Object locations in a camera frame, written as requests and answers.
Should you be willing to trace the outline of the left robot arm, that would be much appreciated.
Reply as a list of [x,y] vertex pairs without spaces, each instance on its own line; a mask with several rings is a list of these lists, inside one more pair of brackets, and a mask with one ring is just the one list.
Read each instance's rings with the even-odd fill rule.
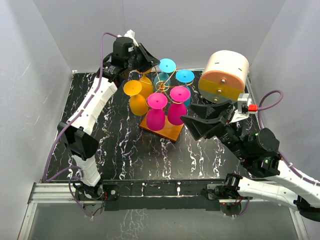
[[118,35],[113,42],[112,52],[100,57],[100,68],[77,111],[67,122],[59,123],[58,136],[70,150],[80,171],[76,189],[87,198],[100,199],[104,189],[95,159],[99,142],[92,137],[100,113],[121,84],[128,79],[130,72],[143,73],[159,63],[157,58],[136,41],[133,30]]

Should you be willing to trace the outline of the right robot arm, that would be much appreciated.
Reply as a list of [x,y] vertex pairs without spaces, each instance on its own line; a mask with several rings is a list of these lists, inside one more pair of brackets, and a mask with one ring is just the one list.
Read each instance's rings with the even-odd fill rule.
[[202,194],[208,199],[260,198],[298,211],[301,216],[320,220],[320,183],[308,179],[279,153],[280,142],[268,128],[242,135],[237,123],[258,110],[251,100],[234,106],[231,101],[219,104],[191,104],[197,117],[182,115],[193,138],[217,137],[240,160],[240,164],[255,177],[274,181],[268,184],[229,173],[224,183],[207,186]]

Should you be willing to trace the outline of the blue wine glass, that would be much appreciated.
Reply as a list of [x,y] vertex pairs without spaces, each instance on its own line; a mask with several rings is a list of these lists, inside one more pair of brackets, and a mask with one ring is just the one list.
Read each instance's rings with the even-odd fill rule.
[[170,75],[176,70],[176,63],[172,59],[162,58],[158,67],[160,72],[155,75],[153,86],[155,89],[158,89],[161,83],[164,83],[165,86],[170,86]]
[[179,83],[177,103],[183,103],[186,107],[191,104],[191,90],[189,85],[192,84],[195,75],[191,70],[181,69],[175,74],[175,78]]

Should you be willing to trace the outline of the orange wine glass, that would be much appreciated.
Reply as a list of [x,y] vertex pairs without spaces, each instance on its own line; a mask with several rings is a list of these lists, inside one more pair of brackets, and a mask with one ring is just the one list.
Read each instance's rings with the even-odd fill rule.
[[153,82],[147,77],[147,74],[151,72],[151,69],[148,69],[145,72],[141,72],[142,76],[139,79],[142,89],[140,94],[147,99],[151,94],[154,93]]
[[124,93],[130,96],[130,110],[136,116],[145,115],[149,109],[146,104],[146,98],[140,94],[141,90],[142,84],[138,80],[130,80],[123,87]]

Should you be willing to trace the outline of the magenta wine glass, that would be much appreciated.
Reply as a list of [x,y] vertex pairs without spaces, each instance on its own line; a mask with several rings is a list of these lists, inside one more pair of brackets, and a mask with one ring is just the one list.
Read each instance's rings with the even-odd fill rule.
[[146,124],[147,127],[152,131],[160,131],[165,126],[166,115],[164,108],[168,104],[167,97],[162,93],[152,93],[147,98],[147,104],[150,107],[147,113]]
[[187,115],[187,107],[184,102],[191,96],[190,91],[184,86],[176,86],[170,91],[170,97],[173,100],[168,110],[168,121],[175,126],[183,124],[181,116]]

